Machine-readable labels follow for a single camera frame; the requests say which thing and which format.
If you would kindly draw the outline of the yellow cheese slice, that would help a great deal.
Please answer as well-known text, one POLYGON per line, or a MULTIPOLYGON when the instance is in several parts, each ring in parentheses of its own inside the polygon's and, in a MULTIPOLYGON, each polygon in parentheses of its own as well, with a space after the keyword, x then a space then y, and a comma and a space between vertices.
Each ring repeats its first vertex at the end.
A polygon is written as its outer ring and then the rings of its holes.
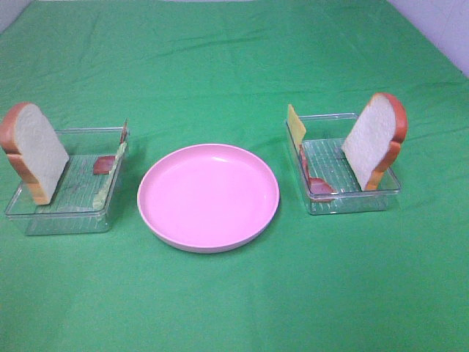
POLYGON ((299 150, 303 138, 306 135, 306 127, 300 120, 292 104, 288 104, 287 107, 287 125, 289 127, 294 146, 299 150))

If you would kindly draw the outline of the bacon strip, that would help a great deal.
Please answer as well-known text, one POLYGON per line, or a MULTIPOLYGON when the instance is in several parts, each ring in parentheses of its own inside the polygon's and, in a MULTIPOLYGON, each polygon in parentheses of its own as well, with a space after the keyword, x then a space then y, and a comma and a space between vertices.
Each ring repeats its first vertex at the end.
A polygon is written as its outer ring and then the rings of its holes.
POLYGON ((299 146, 299 156, 301 159, 301 166, 306 176, 309 191, 315 194, 332 194, 335 190, 322 178, 312 177, 309 171, 309 163, 306 157, 306 152, 302 145, 299 146))
POLYGON ((104 155, 97 158, 93 166, 94 175, 109 175, 114 162, 117 161, 117 154, 124 147, 128 134, 128 120, 125 120, 119 138, 119 149, 114 155, 104 155))

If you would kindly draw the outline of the green lettuce leaf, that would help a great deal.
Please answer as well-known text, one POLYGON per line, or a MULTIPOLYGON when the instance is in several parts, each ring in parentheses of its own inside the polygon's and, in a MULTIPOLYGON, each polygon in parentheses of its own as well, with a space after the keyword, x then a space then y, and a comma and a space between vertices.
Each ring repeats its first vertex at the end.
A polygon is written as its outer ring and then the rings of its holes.
POLYGON ((104 204, 106 203, 106 199, 107 199, 107 196, 108 196, 108 191, 111 187, 111 183, 112 183, 112 180, 113 180, 113 177, 114 177, 114 173, 117 170, 117 165, 119 163, 119 160, 123 157, 123 155, 125 153, 126 147, 127 147, 127 142, 124 142, 124 147, 117 154, 117 161, 114 162, 114 165, 111 169, 110 174, 105 175, 106 178, 105 178, 102 186, 100 187, 100 189, 98 190, 98 192, 94 196, 94 199, 92 201, 92 207, 93 207, 94 210, 100 210, 101 208, 104 207, 104 204))

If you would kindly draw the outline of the bread slice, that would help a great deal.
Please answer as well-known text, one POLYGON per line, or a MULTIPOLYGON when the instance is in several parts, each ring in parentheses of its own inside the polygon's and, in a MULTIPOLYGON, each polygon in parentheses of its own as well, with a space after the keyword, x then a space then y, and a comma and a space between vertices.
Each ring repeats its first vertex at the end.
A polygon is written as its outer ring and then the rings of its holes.
POLYGON ((372 96, 341 146, 363 191, 377 189, 400 153, 407 128, 405 108, 394 95, 372 96))
POLYGON ((52 124, 30 102, 14 105, 1 122, 1 148, 34 202, 51 202, 69 155, 52 124))

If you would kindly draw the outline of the pink round plate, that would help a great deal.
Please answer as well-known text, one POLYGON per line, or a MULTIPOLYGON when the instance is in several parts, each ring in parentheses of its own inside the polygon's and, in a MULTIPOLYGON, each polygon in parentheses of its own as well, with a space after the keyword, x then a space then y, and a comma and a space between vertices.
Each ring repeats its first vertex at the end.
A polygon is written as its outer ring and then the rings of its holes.
POLYGON ((187 252, 236 249, 257 237, 276 214, 276 176, 258 156, 227 144, 184 147, 142 178, 137 205, 163 242, 187 252))

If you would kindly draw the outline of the right clear plastic container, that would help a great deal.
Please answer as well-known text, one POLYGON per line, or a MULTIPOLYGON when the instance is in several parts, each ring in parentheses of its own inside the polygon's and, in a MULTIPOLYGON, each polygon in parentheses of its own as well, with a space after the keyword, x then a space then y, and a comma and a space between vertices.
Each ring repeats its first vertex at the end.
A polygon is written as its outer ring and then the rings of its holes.
POLYGON ((376 190, 362 191, 347 162, 341 146, 357 118, 356 113, 350 112, 300 116, 306 127, 301 145, 306 152, 310 175, 325 180, 335 190, 332 194, 309 191, 299 151, 285 123, 290 158, 303 202, 311 215, 362 213, 388 210, 398 205, 401 184, 391 168, 385 171, 376 190))

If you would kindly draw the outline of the clear plastic container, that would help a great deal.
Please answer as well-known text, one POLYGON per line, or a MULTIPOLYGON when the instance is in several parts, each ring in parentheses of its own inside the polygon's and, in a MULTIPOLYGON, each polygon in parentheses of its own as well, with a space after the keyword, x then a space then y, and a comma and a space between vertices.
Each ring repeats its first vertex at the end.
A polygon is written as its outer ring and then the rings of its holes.
POLYGON ((56 135, 69 155, 52 201, 36 205, 24 182, 20 182, 7 203, 5 216, 24 235, 62 235, 105 232, 115 218, 117 194, 122 184, 125 153, 108 191, 104 207, 94 210, 92 201, 106 176, 94 175, 98 157, 114 155, 122 127, 67 128, 56 135))
POLYGON ((357 118, 356 113, 350 112, 300 116, 306 127, 301 145, 306 152, 310 175, 325 180, 335 190, 332 194, 309 191, 299 151, 285 123, 290 158, 303 202, 311 215, 362 213, 388 210, 398 205, 401 184, 391 168, 385 171, 376 190, 362 191, 347 162, 341 146, 357 118))

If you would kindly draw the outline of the green tablecloth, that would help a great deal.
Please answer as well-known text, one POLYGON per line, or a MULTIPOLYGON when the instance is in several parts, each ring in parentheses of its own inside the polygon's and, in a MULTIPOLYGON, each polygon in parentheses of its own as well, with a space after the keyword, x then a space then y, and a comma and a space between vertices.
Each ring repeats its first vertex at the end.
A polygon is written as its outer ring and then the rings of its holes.
POLYGON ((466 351, 468 80, 386 1, 39 1, 1 36, 1 110, 130 129, 105 233, 26 237, 1 220, 3 351, 466 351), (397 206, 312 216, 287 105, 407 110, 397 206), (253 242, 182 252, 141 220, 143 174, 235 144, 281 203, 253 242))

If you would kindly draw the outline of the left clear plastic container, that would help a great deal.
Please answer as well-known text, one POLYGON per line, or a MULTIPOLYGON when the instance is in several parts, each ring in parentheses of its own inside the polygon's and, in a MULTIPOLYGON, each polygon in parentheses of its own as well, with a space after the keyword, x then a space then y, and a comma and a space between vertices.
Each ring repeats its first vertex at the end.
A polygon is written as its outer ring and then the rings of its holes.
POLYGON ((92 201, 106 176, 94 175, 98 157, 114 155, 122 127, 67 128, 56 135, 69 155, 52 201, 36 205, 24 182, 20 182, 7 203, 5 216, 24 235, 62 235, 105 232, 115 218, 117 194, 122 184, 125 153, 108 191, 104 207, 94 210, 92 201))

